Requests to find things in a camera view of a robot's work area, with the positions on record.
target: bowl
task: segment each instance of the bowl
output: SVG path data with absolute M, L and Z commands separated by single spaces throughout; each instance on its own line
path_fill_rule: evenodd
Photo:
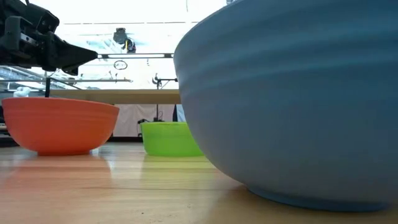
M 63 98 L 5 98 L 4 119 L 20 146 L 41 156 L 87 154 L 113 132 L 119 108 Z
M 367 212 L 398 201 L 398 4 L 243 0 L 174 64 L 192 135 L 262 197 Z
M 141 123 L 144 149 L 150 156 L 203 156 L 186 122 Z

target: window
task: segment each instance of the window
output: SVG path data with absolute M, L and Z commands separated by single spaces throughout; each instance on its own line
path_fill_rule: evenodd
M 109 39 L 105 40 L 105 44 L 106 44 L 108 47 L 111 47 L 111 45 L 112 45 L 112 40 L 109 40 Z
M 99 43 L 99 42 L 96 42 L 96 41 L 87 41 L 87 44 L 88 45 L 90 45 L 90 46 L 93 46 L 93 47 L 95 47 L 95 48 L 98 48 L 98 49 L 103 49 L 103 50 L 106 50 L 106 48 L 101 44 L 101 43 Z

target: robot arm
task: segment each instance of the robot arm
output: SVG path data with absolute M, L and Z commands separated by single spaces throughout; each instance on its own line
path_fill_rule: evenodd
M 0 0 L 0 65 L 41 67 L 77 75 L 80 65 L 97 59 L 92 50 L 54 34 L 60 21 L 48 10 L 20 0 Z
M 122 50 L 127 48 L 128 54 L 136 53 L 136 43 L 127 36 L 125 28 L 117 28 L 116 32 L 113 33 L 113 40 L 116 43 L 123 45 Z

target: wooden table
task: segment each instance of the wooden table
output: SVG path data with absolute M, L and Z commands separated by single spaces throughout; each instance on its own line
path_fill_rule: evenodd
M 107 144 L 92 155 L 71 157 L 2 148 L 0 168 L 4 224 L 398 223 L 395 209 L 329 213 L 270 202 L 204 157 L 151 157 L 141 144 Z
M 51 90 L 50 96 L 110 104 L 180 104 L 178 90 Z

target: ridged bowl surface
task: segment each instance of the ridged bowl surface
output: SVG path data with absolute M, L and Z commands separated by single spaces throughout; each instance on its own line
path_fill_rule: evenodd
M 398 2 L 243 0 L 174 63 L 207 158 L 264 197 L 368 211 L 398 199 Z

